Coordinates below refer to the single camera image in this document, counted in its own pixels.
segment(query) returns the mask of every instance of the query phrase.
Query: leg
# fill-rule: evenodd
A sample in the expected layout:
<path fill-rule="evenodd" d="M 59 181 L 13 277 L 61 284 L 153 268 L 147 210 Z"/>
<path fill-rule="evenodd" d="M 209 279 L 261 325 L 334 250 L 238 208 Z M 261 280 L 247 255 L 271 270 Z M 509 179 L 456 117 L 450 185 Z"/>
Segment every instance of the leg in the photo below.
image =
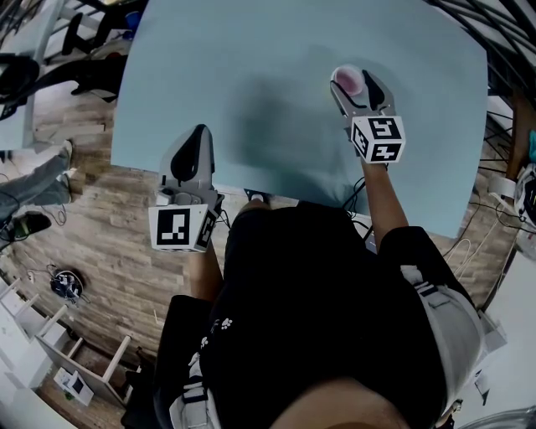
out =
<path fill-rule="evenodd" d="M 7 218 L 18 205 L 22 207 L 45 191 L 56 177 L 69 169 L 70 154 L 62 149 L 58 155 L 37 167 L 31 174 L 0 184 L 0 220 Z M 63 200 L 49 204 L 62 204 Z"/>
<path fill-rule="evenodd" d="M 194 298 L 216 301 L 224 285 L 224 279 L 219 270 L 212 241 L 206 252 L 188 253 L 188 276 Z"/>
<path fill-rule="evenodd" d="M 26 204 L 33 205 L 56 205 L 70 203 L 69 188 L 58 180 L 48 186 L 41 194 L 30 199 Z"/>

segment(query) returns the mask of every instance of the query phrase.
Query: white box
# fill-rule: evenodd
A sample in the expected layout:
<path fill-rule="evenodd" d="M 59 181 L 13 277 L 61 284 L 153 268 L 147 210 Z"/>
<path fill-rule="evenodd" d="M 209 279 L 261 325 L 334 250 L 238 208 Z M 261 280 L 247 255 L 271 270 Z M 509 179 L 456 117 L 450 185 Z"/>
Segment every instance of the white box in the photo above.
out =
<path fill-rule="evenodd" d="M 152 248 L 206 251 L 218 216 L 207 204 L 150 207 Z"/>
<path fill-rule="evenodd" d="M 351 139 L 366 163 L 397 163 L 405 146 L 400 116 L 356 116 Z"/>
<path fill-rule="evenodd" d="M 91 398 L 93 398 L 93 390 L 82 380 L 78 371 L 71 375 L 65 368 L 60 368 L 54 377 L 54 381 L 64 392 L 71 394 L 85 406 L 90 404 Z"/>

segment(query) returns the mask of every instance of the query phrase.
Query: shoe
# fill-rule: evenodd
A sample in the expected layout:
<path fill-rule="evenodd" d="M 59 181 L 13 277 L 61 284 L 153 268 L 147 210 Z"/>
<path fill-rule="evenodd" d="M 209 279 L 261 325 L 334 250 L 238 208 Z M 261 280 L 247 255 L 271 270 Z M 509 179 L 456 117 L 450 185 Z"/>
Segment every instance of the shoe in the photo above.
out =
<path fill-rule="evenodd" d="M 248 200 L 258 199 L 264 204 L 270 205 L 270 195 L 260 191 L 254 191 L 252 189 L 244 189 L 245 194 L 248 197 Z"/>
<path fill-rule="evenodd" d="M 66 203 L 70 203 L 73 199 L 72 197 L 70 196 L 70 182 L 69 182 L 69 176 L 67 174 L 60 174 L 56 180 L 60 183 L 62 183 L 63 185 L 65 185 L 65 187 L 67 188 L 67 190 L 69 191 L 69 201 Z"/>
<path fill-rule="evenodd" d="M 46 230 L 52 225 L 50 219 L 38 211 L 27 211 L 13 218 L 13 228 L 9 231 L 10 241 L 26 240 L 32 234 Z"/>
<path fill-rule="evenodd" d="M 73 156 L 73 143 L 71 143 L 69 140 L 64 140 L 64 143 L 61 145 L 61 147 L 69 154 L 69 166 L 65 169 L 65 171 L 67 171 L 70 168 L 70 159 Z"/>

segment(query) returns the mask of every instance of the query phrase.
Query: desk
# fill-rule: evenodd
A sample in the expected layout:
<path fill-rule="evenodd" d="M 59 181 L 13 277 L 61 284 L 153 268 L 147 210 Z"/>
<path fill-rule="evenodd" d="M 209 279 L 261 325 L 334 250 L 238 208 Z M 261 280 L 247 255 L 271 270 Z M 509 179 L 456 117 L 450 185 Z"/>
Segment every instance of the desk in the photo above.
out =
<path fill-rule="evenodd" d="M 27 23 L 0 50 L 3 54 L 26 54 L 39 65 L 43 62 L 49 37 L 54 29 L 64 0 L 57 0 Z M 34 96 L 20 106 L 13 116 L 0 121 L 0 150 L 29 147 L 34 142 Z"/>
<path fill-rule="evenodd" d="M 346 63 L 394 93 L 407 144 L 389 172 L 410 223 L 455 236 L 482 149 L 487 59 L 421 0 L 152 0 L 111 162 L 157 171 L 170 144 L 205 123 L 214 183 L 340 206 L 362 175 L 329 92 Z"/>

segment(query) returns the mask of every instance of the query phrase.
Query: person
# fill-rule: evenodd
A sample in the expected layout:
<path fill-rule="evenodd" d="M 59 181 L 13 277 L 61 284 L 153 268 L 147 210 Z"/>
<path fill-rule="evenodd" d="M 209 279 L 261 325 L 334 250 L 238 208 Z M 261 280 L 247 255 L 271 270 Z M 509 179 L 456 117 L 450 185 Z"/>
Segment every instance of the person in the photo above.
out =
<path fill-rule="evenodd" d="M 71 201 L 69 178 L 73 152 L 71 142 L 65 140 L 59 153 L 36 167 L 30 174 L 0 183 L 0 249 L 9 244 L 4 240 L 6 230 L 13 228 L 12 216 L 24 205 L 59 205 Z"/>
<path fill-rule="evenodd" d="M 253 198 L 188 254 L 153 394 L 162 427 L 425 429 L 481 353 L 472 301 L 408 220 L 384 165 L 363 165 L 377 254 L 343 209 Z"/>

